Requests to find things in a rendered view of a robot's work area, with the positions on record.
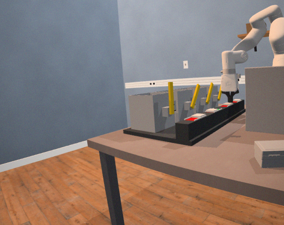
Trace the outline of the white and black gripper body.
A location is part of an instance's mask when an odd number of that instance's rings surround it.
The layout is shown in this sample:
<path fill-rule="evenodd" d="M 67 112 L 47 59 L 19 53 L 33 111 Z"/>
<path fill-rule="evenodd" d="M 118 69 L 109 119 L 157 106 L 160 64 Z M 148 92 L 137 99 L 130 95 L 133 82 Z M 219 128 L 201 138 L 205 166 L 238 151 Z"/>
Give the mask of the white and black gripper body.
<path fill-rule="evenodd" d="M 238 78 L 236 74 L 223 74 L 221 77 L 221 91 L 235 92 L 239 89 Z"/>

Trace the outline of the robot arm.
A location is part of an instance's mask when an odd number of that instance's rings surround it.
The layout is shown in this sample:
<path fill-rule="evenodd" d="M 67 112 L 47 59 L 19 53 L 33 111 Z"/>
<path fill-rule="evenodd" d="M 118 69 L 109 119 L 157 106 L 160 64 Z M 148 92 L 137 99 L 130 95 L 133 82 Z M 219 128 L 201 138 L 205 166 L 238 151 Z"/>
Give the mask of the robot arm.
<path fill-rule="evenodd" d="M 231 51 L 222 52 L 222 74 L 235 74 L 235 64 L 248 60 L 247 51 L 257 46 L 267 32 L 264 19 L 269 19 L 271 24 L 269 41 L 274 53 L 273 66 L 284 66 L 284 17 L 278 5 L 272 5 L 255 15 L 249 22 L 252 30 Z"/>

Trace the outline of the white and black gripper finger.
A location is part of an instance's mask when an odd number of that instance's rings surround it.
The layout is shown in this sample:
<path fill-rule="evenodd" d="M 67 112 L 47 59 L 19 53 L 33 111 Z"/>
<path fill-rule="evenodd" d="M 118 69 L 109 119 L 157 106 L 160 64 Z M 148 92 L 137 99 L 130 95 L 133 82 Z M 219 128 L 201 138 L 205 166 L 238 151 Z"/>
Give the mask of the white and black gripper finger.
<path fill-rule="evenodd" d="M 228 102 L 230 102 L 230 92 L 222 92 L 222 94 L 225 94 L 228 97 Z"/>
<path fill-rule="evenodd" d="M 238 93 L 239 93 L 238 90 L 237 90 L 236 92 L 231 92 L 231 93 L 230 93 L 230 103 L 233 102 L 233 96 L 234 96 L 235 94 L 238 94 Z"/>

